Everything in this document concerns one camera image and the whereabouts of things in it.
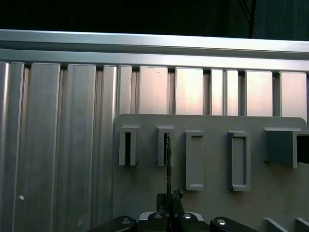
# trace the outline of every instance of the rectangular holder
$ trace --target rectangular holder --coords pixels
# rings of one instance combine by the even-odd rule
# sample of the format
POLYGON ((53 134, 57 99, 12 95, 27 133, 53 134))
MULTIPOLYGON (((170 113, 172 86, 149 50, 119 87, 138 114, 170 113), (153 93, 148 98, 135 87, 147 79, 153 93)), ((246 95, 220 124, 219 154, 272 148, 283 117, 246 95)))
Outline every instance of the rectangular holder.
POLYGON ((295 232, 309 231, 309 223, 302 218, 295 219, 295 232))
POLYGON ((297 168, 297 163, 309 163, 309 131, 298 128, 264 128, 267 138, 265 161, 297 168))
POLYGON ((140 126, 123 126, 119 132, 119 166, 137 163, 137 133, 140 126))
POLYGON ((243 131, 228 132, 228 187, 232 191, 251 188, 251 137, 243 131))
POLYGON ((274 220, 270 218, 264 218, 263 222, 264 222, 266 231, 288 232, 285 228, 283 228, 281 225, 279 225, 278 223, 276 223, 274 220))
POLYGON ((204 132, 187 130, 186 132, 186 189, 203 190, 203 153, 204 132))
POLYGON ((171 167, 175 166, 174 147, 175 147, 175 131, 174 126, 157 126, 158 129, 158 166, 163 167, 166 164, 165 148, 164 148, 164 135, 170 135, 170 148, 171 148, 171 167))

